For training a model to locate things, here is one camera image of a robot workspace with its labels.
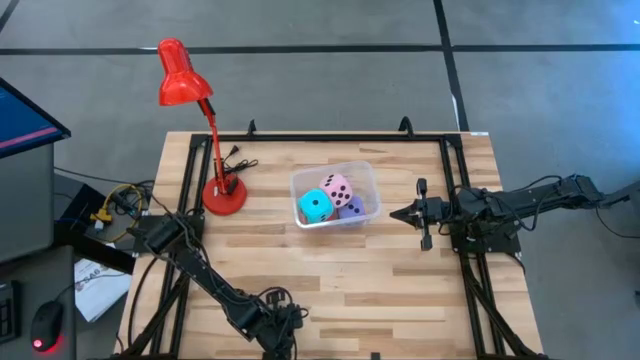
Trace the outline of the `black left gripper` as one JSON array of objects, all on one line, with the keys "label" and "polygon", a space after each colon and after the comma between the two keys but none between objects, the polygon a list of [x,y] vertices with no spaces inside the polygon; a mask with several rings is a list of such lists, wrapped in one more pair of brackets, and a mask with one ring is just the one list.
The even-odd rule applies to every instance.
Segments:
[{"label": "black left gripper", "polygon": [[258,294],[265,296],[267,318],[256,336],[263,348],[262,360],[297,360],[295,332],[304,325],[309,310],[295,303],[292,294],[283,287],[269,287]]}]

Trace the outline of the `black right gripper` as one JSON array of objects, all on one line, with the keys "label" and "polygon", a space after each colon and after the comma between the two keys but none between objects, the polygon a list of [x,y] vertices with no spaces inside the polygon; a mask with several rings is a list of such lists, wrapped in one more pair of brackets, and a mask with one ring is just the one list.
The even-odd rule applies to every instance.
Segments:
[{"label": "black right gripper", "polygon": [[390,213],[393,219],[404,222],[421,231],[420,248],[429,251],[433,247],[429,226],[440,224],[449,215],[450,204],[441,197],[427,196],[427,180],[419,178],[416,182],[417,198],[410,205]]}]

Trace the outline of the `lavender foam die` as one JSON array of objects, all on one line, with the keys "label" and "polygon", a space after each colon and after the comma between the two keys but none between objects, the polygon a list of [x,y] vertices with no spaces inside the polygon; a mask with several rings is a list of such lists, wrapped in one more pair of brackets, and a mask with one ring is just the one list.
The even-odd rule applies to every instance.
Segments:
[{"label": "lavender foam die", "polygon": [[339,219],[349,219],[358,216],[364,216],[366,214],[364,204],[362,199],[353,195],[350,197],[349,202],[338,209],[338,218]]}]

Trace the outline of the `clear plastic bin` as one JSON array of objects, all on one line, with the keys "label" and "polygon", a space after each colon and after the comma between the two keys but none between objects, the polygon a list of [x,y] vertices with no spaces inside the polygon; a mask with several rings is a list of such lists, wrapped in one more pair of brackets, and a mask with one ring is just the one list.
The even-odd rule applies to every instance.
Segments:
[{"label": "clear plastic bin", "polygon": [[[320,181],[334,173],[342,174],[350,182],[353,195],[359,196],[366,214],[349,219],[339,219],[334,206],[333,215],[324,222],[307,224],[298,208],[298,199],[311,189],[319,188]],[[365,161],[351,161],[332,165],[315,166],[294,172],[290,176],[290,193],[296,225],[305,230],[363,226],[380,214],[381,198],[376,185],[373,167]]]}]

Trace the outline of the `pink foam die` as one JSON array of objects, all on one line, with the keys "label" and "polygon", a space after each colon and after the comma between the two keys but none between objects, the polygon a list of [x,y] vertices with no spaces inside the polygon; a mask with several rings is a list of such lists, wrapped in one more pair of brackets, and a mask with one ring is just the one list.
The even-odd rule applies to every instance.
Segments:
[{"label": "pink foam die", "polygon": [[350,182],[345,176],[339,173],[324,177],[320,181],[320,189],[329,197],[336,209],[346,206],[353,197]]}]

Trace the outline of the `teal foam die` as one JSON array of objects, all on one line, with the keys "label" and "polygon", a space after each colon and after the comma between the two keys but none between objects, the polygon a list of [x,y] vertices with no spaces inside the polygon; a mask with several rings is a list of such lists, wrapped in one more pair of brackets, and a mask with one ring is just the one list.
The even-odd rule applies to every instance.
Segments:
[{"label": "teal foam die", "polygon": [[327,221],[334,212],[330,198],[319,188],[306,192],[298,199],[297,204],[307,224]]}]

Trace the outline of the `white paper booklet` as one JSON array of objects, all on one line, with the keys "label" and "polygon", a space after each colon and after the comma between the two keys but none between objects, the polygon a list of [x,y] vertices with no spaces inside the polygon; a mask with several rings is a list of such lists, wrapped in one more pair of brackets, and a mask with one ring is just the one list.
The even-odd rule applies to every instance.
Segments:
[{"label": "white paper booklet", "polygon": [[90,260],[74,265],[75,304],[87,322],[95,322],[130,287],[132,276]]}]

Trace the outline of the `black computer mouse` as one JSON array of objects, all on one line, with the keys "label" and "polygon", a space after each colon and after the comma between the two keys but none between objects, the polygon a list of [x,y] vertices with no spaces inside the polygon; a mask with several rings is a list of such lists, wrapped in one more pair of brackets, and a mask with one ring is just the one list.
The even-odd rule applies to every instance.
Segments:
[{"label": "black computer mouse", "polygon": [[34,351],[47,352],[57,345],[63,312],[63,305],[57,300],[45,302],[36,310],[30,326],[30,343]]}]

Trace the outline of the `red desk lamp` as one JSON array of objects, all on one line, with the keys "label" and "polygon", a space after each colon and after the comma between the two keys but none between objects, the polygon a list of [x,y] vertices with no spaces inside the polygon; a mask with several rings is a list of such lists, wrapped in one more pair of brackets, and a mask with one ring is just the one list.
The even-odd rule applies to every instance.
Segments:
[{"label": "red desk lamp", "polygon": [[211,129],[216,173],[204,186],[203,205],[215,215],[232,215],[243,207],[248,193],[239,177],[225,170],[216,113],[210,102],[213,89],[207,80],[194,70],[190,55],[179,39],[161,40],[157,52],[164,69],[164,78],[159,88],[159,104],[177,106],[197,103]]}]

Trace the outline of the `black keyboard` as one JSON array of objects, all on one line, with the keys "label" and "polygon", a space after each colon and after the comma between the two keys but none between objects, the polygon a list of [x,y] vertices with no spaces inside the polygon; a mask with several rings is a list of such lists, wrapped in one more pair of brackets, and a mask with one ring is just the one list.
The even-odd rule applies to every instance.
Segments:
[{"label": "black keyboard", "polygon": [[15,280],[0,282],[0,344],[20,336],[20,284]]}]

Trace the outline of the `blue-screen monitor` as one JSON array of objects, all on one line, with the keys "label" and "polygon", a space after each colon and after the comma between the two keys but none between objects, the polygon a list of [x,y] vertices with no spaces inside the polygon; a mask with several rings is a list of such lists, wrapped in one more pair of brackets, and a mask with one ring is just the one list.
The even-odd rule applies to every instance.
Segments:
[{"label": "blue-screen monitor", "polygon": [[0,77],[0,159],[71,137],[71,131]]}]

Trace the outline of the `black table frame rails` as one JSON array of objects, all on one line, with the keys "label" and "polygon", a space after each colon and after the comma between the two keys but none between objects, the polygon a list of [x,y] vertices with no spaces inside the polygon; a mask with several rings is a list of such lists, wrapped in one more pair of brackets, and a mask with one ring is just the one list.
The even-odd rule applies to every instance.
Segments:
[{"label": "black table frame rails", "polygon": [[[153,208],[156,215],[146,216],[142,225],[147,228],[160,224],[167,210],[181,214],[198,235],[204,229],[202,190],[208,178],[212,151],[211,137],[204,133],[169,132],[166,136],[161,161],[153,187]],[[162,282],[152,288],[151,298],[156,302],[152,316],[143,327],[150,328],[148,335],[135,334],[135,320],[141,314],[143,287],[152,284],[154,266],[163,266]],[[188,293],[191,281],[181,275],[171,263],[149,255],[136,261],[133,285],[127,297],[127,313],[121,320],[116,339],[128,348],[140,337],[146,342],[136,349],[136,356],[152,358],[177,356],[182,340],[186,317]]]},{"label": "black table frame rails", "polygon": [[[447,197],[455,202],[457,191],[470,184],[462,140],[446,136],[439,143]],[[458,254],[476,360],[549,360],[529,348],[500,314],[494,297],[486,255],[472,253],[479,277],[466,250],[464,227],[450,226],[454,251]]]}]

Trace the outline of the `black table edge rail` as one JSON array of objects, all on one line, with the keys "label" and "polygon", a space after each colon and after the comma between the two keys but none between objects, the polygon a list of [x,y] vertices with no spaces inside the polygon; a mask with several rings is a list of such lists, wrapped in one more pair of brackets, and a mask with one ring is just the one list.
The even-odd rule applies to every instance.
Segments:
[{"label": "black table edge rail", "polygon": [[454,147],[462,146],[462,138],[459,134],[417,134],[412,136],[405,133],[393,134],[328,134],[328,133],[311,133],[311,134],[247,134],[240,135],[219,135],[221,142],[444,142],[447,141]]}]

